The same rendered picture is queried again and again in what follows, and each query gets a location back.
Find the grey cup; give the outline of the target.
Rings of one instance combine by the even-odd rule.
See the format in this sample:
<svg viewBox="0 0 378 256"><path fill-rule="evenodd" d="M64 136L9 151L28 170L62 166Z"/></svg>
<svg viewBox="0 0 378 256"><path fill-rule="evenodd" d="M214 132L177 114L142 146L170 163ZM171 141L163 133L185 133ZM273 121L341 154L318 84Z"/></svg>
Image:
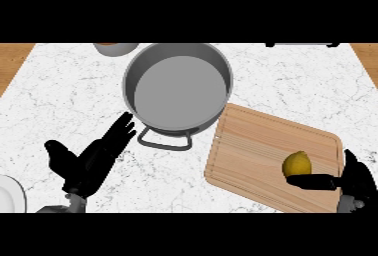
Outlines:
<svg viewBox="0 0 378 256"><path fill-rule="evenodd" d="M139 46L138 43L111 43L111 44L101 44L95 43L95 48L99 53L108 57L118 57L129 54L136 47Z"/></svg>

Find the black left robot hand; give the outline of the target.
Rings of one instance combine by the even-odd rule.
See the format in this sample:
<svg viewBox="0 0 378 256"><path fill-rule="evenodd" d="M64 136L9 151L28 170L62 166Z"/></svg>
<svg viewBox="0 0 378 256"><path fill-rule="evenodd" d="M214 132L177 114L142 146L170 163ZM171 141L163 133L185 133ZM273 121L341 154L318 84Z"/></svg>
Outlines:
<svg viewBox="0 0 378 256"><path fill-rule="evenodd" d="M49 167L64 178L62 190L83 199L99 190L112 169L115 159L136 135L133 114L126 112L114 122L104 137L96 139L80 155L56 140L44 143Z"/></svg>

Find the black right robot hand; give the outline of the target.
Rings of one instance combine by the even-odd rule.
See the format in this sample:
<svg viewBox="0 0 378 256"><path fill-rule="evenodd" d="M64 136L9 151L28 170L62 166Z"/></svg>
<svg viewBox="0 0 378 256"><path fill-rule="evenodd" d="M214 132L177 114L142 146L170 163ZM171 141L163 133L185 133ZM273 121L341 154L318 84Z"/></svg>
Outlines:
<svg viewBox="0 0 378 256"><path fill-rule="evenodd" d="M343 194L353 196L366 206L378 207L378 188L371 171L349 149L344 154L346 166L340 177L329 174L300 174L291 175L287 182L306 190L341 189Z"/></svg>

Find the wooden cutting board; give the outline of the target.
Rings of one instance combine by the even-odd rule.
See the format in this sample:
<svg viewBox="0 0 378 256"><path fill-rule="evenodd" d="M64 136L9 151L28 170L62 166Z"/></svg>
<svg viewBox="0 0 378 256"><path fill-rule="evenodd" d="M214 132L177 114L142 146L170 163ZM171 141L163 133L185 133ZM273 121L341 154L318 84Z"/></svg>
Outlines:
<svg viewBox="0 0 378 256"><path fill-rule="evenodd" d="M337 210L340 192L303 190L287 183L282 163L298 151L307 153L315 174L343 173L337 135L228 104L216 128L205 180L284 212L331 213Z"/></svg>

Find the grey metal pot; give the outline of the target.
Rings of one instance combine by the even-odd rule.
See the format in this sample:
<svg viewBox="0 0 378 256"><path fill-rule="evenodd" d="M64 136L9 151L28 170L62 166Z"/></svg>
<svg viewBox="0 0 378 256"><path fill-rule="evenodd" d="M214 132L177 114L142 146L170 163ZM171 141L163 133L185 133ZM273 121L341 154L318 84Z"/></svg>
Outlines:
<svg viewBox="0 0 378 256"><path fill-rule="evenodd" d="M155 43L135 56L123 96L145 132L189 139L219 119L233 87L228 59L208 43Z"/></svg>

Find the yellow lemon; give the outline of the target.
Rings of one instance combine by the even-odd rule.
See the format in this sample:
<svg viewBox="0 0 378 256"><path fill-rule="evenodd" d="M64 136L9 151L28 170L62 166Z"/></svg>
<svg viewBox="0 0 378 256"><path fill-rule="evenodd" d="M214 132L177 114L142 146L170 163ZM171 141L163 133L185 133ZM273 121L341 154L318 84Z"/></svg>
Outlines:
<svg viewBox="0 0 378 256"><path fill-rule="evenodd" d="M312 162L304 151L293 153L282 163L282 173L285 177L312 173Z"/></svg>

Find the pale appliance with dark feet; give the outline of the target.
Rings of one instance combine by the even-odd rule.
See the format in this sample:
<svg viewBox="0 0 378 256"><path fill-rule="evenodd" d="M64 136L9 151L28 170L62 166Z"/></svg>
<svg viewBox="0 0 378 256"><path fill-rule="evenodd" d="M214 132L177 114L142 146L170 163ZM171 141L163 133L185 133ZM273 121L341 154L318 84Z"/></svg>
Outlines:
<svg viewBox="0 0 378 256"><path fill-rule="evenodd" d="M273 48L275 46L278 45L324 45L327 46L328 48L335 48L340 46L340 43L264 43L266 47L267 48Z"/></svg>

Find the white plate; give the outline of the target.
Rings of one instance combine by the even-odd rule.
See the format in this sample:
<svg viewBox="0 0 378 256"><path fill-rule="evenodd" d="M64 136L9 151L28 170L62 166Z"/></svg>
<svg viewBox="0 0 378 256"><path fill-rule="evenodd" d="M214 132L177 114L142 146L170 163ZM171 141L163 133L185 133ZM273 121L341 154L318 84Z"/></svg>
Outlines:
<svg viewBox="0 0 378 256"><path fill-rule="evenodd" d="M0 175L0 213L25 213L27 196L19 182Z"/></svg>

